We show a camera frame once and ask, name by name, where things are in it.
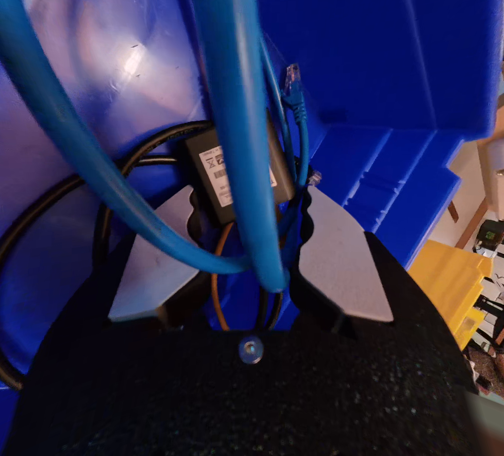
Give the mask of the black electronic device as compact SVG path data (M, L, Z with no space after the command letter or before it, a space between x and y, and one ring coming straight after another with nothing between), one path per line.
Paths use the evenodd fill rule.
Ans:
M503 220L485 220L480 226L472 248L474 253L486 258L495 258L503 242Z

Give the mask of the blue plastic bin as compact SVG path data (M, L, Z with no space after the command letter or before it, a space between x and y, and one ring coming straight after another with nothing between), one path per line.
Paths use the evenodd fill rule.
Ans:
M22 0L115 159L210 116L189 0ZM495 126L503 0L258 0L275 72L298 62L321 191L410 267Z

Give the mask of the yellow plastic bin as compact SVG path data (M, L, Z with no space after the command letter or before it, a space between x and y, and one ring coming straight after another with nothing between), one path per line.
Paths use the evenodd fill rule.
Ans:
M427 240L408 273L427 295L463 350L485 313L475 307L482 280L491 276L493 259Z

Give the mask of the wooden furniture leg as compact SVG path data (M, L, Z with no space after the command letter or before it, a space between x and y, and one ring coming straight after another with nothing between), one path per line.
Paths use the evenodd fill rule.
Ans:
M459 220L459 214L456 210L456 207L455 207L455 204L453 201L450 202L447 210L448 210L452 220L454 221L454 223L457 223ZM455 248L458 248L461 250L463 250L465 248L466 244L470 240L472 234L475 232L478 224L484 218L484 215L487 213L487 211L488 211L488 202L487 202L487 198L484 197L482 202L480 203L478 209L476 210L476 212L474 213L474 215L472 216L472 218L468 222L467 226L465 227L464 231L462 232L461 236L457 240L457 242L455 244Z

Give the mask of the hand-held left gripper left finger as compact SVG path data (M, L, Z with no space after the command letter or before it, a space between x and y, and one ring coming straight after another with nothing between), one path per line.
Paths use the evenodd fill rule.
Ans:
M207 302L210 275L135 238L108 318L123 323L158 318L166 327L180 327Z

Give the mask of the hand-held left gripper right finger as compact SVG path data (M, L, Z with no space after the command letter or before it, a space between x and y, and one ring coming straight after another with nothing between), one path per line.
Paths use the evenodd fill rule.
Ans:
M351 317L391 323L394 316L362 226L321 190L308 186L301 244L292 266L290 297L328 332Z

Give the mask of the black network adapter box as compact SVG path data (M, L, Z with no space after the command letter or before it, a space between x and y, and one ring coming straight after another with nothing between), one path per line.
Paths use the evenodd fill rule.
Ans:
M270 153L270 183L276 205L290 201L295 196L294 181L286 157L273 125L269 109L268 144ZM186 149L199 175L213 215L221 226L235 221L231 188L224 163L224 153L216 128L211 126L185 140Z

